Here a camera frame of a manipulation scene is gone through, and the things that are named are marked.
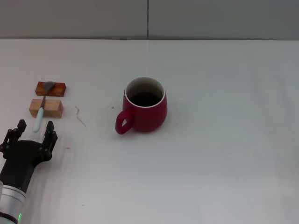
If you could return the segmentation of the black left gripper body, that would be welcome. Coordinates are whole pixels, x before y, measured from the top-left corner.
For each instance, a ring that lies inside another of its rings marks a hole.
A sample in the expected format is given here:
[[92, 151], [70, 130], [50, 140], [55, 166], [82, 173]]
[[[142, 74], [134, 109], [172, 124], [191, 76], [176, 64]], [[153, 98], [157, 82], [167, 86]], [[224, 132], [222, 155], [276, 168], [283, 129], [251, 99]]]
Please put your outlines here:
[[0, 172], [0, 180], [4, 185], [26, 193], [36, 166], [52, 158], [52, 143], [20, 140], [1, 144], [0, 151], [6, 160]]

